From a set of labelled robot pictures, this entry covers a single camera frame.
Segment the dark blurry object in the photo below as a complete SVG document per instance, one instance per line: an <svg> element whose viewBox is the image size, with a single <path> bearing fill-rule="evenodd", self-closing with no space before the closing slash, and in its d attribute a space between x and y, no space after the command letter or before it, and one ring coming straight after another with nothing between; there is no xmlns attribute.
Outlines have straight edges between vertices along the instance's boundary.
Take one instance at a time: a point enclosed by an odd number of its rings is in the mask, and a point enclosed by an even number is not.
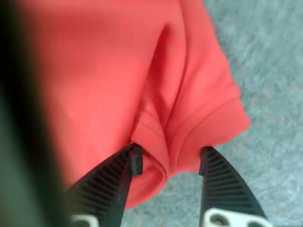
<svg viewBox="0 0 303 227"><path fill-rule="evenodd" d="M2 0L0 226L67 226L55 167L14 1Z"/></svg>

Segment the red fabric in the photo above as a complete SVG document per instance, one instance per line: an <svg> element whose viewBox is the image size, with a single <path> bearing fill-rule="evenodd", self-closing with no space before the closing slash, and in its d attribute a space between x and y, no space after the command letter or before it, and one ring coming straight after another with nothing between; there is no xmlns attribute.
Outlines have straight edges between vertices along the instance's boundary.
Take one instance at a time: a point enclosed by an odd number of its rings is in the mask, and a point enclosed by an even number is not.
<svg viewBox="0 0 303 227"><path fill-rule="evenodd" d="M131 208L248 128L201 0L19 5L66 187L132 140L145 152Z"/></svg>

